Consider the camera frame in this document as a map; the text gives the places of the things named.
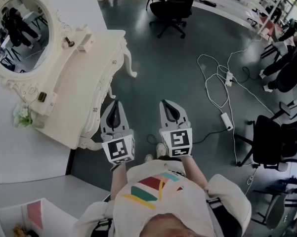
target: shoe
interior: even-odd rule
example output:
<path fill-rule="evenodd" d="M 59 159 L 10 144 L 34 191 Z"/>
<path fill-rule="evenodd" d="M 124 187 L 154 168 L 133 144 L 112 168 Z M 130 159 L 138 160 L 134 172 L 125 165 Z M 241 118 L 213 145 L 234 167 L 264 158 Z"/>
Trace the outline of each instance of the shoe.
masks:
<path fill-rule="evenodd" d="M 266 75 L 263 74 L 263 71 L 264 71 L 264 69 L 263 70 L 260 70 L 260 73 L 259 73 L 259 76 L 260 76 L 261 79 L 263 79 L 264 77 L 266 77 Z"/>
<path fill-rule="evenodd" d="M 265 86 L 263 87 L 263 90 L 266 91 L 266 92 L 272 92 L 272 91 L 273 91 L 273 89 L 269 89 L 269 88 L 268 88 L 268 85 L 265 85 Z"/>
<path fill-rule="evenodd" d="M 152 155 L 147 155 L 145 157 L 145 162 L 152 161 L 153 159 L 154 159 L 154 157 Z"/>
<path fill-rule="evenodd" d="M 157 159 L 160 156 L 165 156 L 167 154 L 167 149 L 163 143 L 158 143 L 156 146 L 156 153 L 157 153 Z"/>

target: concrete floor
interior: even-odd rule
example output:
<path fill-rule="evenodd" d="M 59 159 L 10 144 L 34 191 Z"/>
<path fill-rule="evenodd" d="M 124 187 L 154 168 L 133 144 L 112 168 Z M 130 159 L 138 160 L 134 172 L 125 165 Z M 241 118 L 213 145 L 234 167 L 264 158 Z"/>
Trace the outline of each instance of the concrete floor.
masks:
<path fill-rule="evenodd" d="M 185 39 L 181 39 L 180 33 L 175 29 L 169 29 L 161 39 L 158 39 L 156 35 L 162 28 L 158 25 L 149 27 L 149 21 L 155 18 L 150 10 L 145 10 L 146 1 L 112 0 L 99 4 L 108 29 L 126 31 L 127 45 L 132 53 L 133 70 L 138 72 L 137 78 L 133 79 L 122 67 L 115 74 L 111 84 L 113 93 L 123 104 L 129 126 L 135 133 L 135 160 L 128 163 L 128 167 L 142 164 L 147 154 L 154 153 L 155 147 L 146 140 L 148 134 L 154 134 L 160 141 L 158 131 L 161 127 L 159 114 L 161 99 L 174 101 L 186 110 L 193 128 L 194 141 L 203 139 L 209 132 L 223 130 L 225 127 L 220 111 L 207 98 L 205 80 L 196 60 L 200 54 L 207 54 L 216 58 L 222 65 L 226 65 L 231 52 L 246 49 L 251 39 L 260 37 L 228 19 L 192 8 L 193 14 L 187 19 L 187 27 L 184 29 L 187 34 Z M 272 62 L 272 57 L 260 59 L 260 54 L 267 45 L 265 40 L 255 41 L 250 44 L 246 52 L 232 56 L 229 68 L 239 81 L 247 77 L 242 71 L 243 66 L 247 66 L 251 77 L 256 78 L 259 71 Z M 216 64 L 210 58 L 201 58 L 200 64 L 207 77 L 215 73 Z M 276 112 L 279 110 L 279 101 L 289 103 L 292 93 L 264 92 L 262 86 L 268 80 L 270 79 L 250 79 L 243 85 L 270 110 Z M 208 81 L 208 85 L 212 98 L 222 104 L 226 96 L 221 82 L 217 78 L 212 78 Z M 247 126 L 246 122 L 256 120 L 259 115 L 271 117 L 272 114 L 238 85 L 233 84 L 229 89 L 229 95 L 235 132 L 252 139 L 252 127 Z M 111 102 L 112 100 L 107 97 L 101 111 L 103 112 Z M 223 111 L 230 116 L 228 106 L 225 106 Z M 280 121 L 288 122 L 288 119 L 284 117 L 280 118 Z M 93 140 L 101 141 L 99 133 L 95 134 Z M 244 142 L 236 140 L 238 160 L 242 160 L 248 150 L 249 147 Z M 203 143 L 194 145 L 192 152 L 206 178 L 210 179 L 219 173 L 238 184 L 244 192 L 247 190 L 246 181 L 254 169 L 251 166 L 242 168 L 235 166 L 232 131 L 210 135 Z M 72 174 L 100 188 L 110 190 L 112 177 L 110 168 L 111 164 L 103 151 L 77 149 Z M 292 175 L 297 177 L 296 163 L 293 163 L 286 172 L 261 167 L 255 175 L 251 190 L 263 190 L 276 180 L 286 179 Z M 264 213 L 266 207 L 264 197 L 251 192 L 248 193 L 248 197 L 253 205 L 253 215 L 257 210 Z M 294 214 L 295 210 L 290 210 L 290 215 Z M 279 236 L 282 231 L 283 227 L 269 231 L 266 227 L 251 222 L 247 236 L 263 237 L 271 234 Z"/>

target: person in black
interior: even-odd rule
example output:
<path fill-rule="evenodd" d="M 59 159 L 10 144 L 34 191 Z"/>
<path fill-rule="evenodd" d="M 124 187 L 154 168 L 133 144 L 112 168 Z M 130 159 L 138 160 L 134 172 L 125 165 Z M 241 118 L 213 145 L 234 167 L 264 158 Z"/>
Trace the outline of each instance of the person in black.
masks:
<path fill-rule="evenodd" d="M 2 26 L 8 31 L 13 45 L 19 46 L 22 43 L 32 49 L 32 43 L 22 34 L 22 32 L 26 32 L 36 40 L 39 40 L 41 36 L 23 21 L 21 13 L 17 9 L 13 7 L 11 9 L 4 7 L 2 9 L 2 14 Z"/>
<path fill-rule="evenodd" d="M 290 38 L 297 32 L 297 20 L 293 18 L 289 20 L 287 25 L 284 26 L 284 29 L 289 27 L 287 31 L 279 38 L 279 41 L 285 41 L 286 39 Z"/>
<path fill-rule="evenodd" d="M 278 76 L 277 80 L 281 81 L 282 85 L 293 85 L 293 87 L 295 86 L 294 84 L 297 81 L 297 35 L 293 38 L 293 40 L 296 46 L 290 48 L 288 53 L 284 55 L 280 60 L 269 65 L 265 70 L 261 70 L 259 74 L 261 78 L 272 75 L 286 67 L 286 72 L 283 73 L 281 78 L 278 78 Z M 267 92 L 272 92 L 272 90 L 277 89 L 276 80 L 271 81 L 263 88 Z"/>

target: chair base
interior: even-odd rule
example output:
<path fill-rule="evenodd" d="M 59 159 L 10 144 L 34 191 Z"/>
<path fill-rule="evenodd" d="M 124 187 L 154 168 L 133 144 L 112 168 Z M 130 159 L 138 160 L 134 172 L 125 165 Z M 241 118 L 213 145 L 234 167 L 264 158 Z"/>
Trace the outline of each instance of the chair base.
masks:
<path fill-rule="evenodd" d="M 164 32 L 171 26 L 174 27 L 177 31 L 179 31 L 181 33 L 181 38 L 184 39 L 186 37 L 186 33 L 179 28 L 179 25 L 182 24 L 183 27 L 185 27 L 187 25 L 186 21 L 182 21 L 180 19 L 173 21 L 173 20 L 155 20 L 155 21 L 151 21 L 149 22 L 149 25 L 152 24 L 160 24 L 160 25 L 165 25 L 165 27 L 163 28 L 163 30 L 161 31 L 160 34 L 157 35 L 157 38 L 161 38 L 162 35 L 164 34 Z"/>

